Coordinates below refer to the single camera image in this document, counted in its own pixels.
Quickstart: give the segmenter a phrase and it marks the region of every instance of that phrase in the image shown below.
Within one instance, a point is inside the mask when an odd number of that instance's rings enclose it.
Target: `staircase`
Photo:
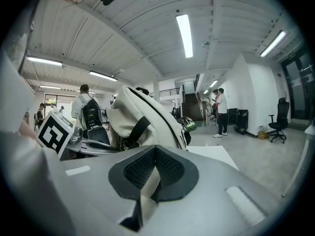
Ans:
[[[192,120],[203,120],[196,95],[194,93],[185,95],[185,116]]]

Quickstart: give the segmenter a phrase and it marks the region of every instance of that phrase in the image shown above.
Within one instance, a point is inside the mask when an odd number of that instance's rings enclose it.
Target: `glass door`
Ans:
[[[310,120],[315,99],[314,67],[307,49],[282,62],[291,102],[291,117]]]

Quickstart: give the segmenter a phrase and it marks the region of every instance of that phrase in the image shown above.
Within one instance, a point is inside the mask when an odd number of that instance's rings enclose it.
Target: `office chair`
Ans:
[[[278,102],[278,115],[277,115],[277,122],[274,122],[273,116],[269,115],[271,117],[272,123],[269,124],[269,127],[276,130],[276,134],[271,134],[269,136],[274,136],[273,139],[270,141],[271,143],[273,140],[277,137],[284,141],[286,140],[286,136],[282,132],[283,129],[287,128],[288,122],[287,122],[287,114],[289,112],[290,103],[285,101],[285,98],[280,98]]]
[[[212,113],[213,117],[210,120],[217,120],[217,109],[215,108],[215,104],[212,107]]]

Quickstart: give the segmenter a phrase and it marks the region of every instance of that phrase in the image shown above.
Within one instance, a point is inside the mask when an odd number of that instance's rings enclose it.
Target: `white cloth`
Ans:
[[[226,114],[227,113],[227,105],[226,105],[226,97],[224,94],[220,94],[217,99],[218,103],[218,113],[219,114]]]
[[[72,108],[71,108],[71,116],[72,116],[72,118],[77,119],[77,121],[75,123],[76,127],[83,127],[84,129],[86,129],[85,120],[84,120],[84,118],[82,118],[82,109],[92,99],[94,99],[96,101],[96,103],[98,104],[97,98],[94,96],[90,96],[87,93],[78,95],[74,99],[74,101],[72,103]]]
[[[111,146],[115,148],[119,144],[118,136],[128,138],[142,117],[151,125],[138,139],[140,146],[159,144],[181,149],[186,147],[182,126],[157,101],[138,90],[123,86],[114,104],[107,109],[107,116],[112,135]]]

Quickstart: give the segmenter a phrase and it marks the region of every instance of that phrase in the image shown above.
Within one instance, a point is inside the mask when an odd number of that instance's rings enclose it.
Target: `white jacket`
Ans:
[[[82,127],[83,129],[86,129],[85,119],[82,117],[82,109],[92,99],[94,99],[98,104],[97,98],[87,93],[78,95],[74,99],[72,103],[71,116],[72,118],[77,119],[76,124],[75,124],[76,127]]]

